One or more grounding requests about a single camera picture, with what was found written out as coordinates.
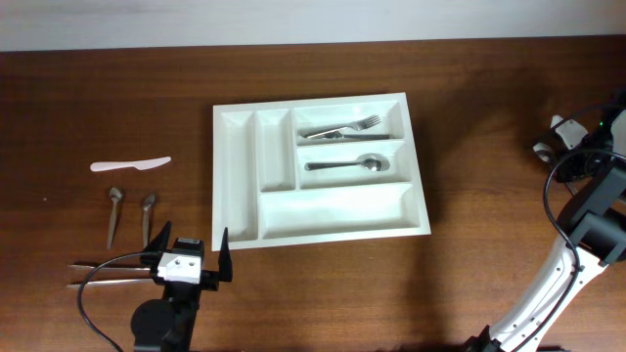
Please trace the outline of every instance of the fork tines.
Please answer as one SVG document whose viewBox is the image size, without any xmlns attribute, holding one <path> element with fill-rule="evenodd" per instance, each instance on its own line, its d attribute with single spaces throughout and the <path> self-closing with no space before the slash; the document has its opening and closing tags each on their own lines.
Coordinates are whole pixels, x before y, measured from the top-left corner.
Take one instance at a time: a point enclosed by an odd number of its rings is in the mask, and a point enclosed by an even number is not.
<svg viewBox="0 0 626 352">
<path fill-rule="evenodd" d="M 365 122 L 365 128 L 370 128 L 370 127 L 380 123 L 380 116 L 372 115 L 372 116 L 366 118 L 365 121 L 363 121 L 363 122 Z"/>
</svg>

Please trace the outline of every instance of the cutlery tray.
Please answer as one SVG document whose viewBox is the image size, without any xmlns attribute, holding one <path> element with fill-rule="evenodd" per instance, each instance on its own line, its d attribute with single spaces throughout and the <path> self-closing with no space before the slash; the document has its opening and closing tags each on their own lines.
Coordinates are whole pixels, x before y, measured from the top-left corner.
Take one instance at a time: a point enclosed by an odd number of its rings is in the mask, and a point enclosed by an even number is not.
<svg viewBox="0 0 626 352">
<path fill-rule="evenodd" d="M 389 139 L 300 136 L 373 114 L 379 124 L 345 133 Z M 304 169 L 362 154 L 389 169 Z M 213 107 L 213 250 L 225 227 L 231 249 L 429 234 L 404 93 Z"/>
</svg>

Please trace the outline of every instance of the white plastic knife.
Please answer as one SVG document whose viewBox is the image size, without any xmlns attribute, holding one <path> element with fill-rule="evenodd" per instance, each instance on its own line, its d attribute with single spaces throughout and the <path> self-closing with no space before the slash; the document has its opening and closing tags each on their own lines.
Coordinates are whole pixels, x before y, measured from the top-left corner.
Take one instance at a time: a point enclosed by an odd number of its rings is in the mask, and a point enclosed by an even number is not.
<svg viewBox="0 0 626 352">
<path fill-rule="evenodd" d="M 124 168 L 124 167 L 134 167 L 138 170 L 148 170 L 151 168 L 161 166 L 169 162 L 171 159 L 172 159 L 171 157 L 166 156 L 166 157 L 160 157 L 160 158 L 150 159 L 150 160 L 94 162 L 91 164 L 89 168 L 93 172 L 115 170 L 115 169 Z"/>
</svg>

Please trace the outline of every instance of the white background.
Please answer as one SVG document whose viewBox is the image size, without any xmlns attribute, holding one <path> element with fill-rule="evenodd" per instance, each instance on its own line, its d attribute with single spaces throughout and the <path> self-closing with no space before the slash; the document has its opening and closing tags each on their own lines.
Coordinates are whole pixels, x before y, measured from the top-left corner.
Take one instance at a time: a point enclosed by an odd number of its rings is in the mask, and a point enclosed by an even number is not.
<svg viewBox="0 0 626 352">
<path fill-rule="evenodd" d="M 0 51 L 620 33 L 625 0 L 0 0 Z"/>
</svg>

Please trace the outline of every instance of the gray spoon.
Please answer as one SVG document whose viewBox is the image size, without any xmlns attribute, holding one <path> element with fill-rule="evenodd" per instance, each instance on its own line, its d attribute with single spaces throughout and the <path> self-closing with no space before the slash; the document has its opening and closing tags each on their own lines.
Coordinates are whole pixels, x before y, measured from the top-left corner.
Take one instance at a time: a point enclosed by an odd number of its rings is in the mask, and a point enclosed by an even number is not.
<svg viewBox="0 0 626 352">
<path fill-rule="evenodd" d="M 150 238 L 150 208 L 157 201 L 157 194 L 152 192 L 144 198 L 142 207 L 144 208 L 144 248 L 148 245 L 148 239 Z"/>
<path fill-rule="evenodd" d="M 109 238 L 107 240 L 107 249 L 111 249 L 113 246 L 113 235 L 115 234 L 115 224 L 117 223 L 117 203 L 124 198 L 124 192 L 116 187 L 111 188 L 109 191 L 109 197 L 113 201 L 113 210 L 111 212 L 111 219 L 109 220 Z"/>
<path fill-rule="evenodd" d="M 307 171 L 319 170 L 330 167 L 361 165 L 370 171 L 386 171 L 389 169 L 389 160 L 380 154 L 363 154 L 355 161 L 346 162 L 307 162 L 304 169 Z"/>
</svg>

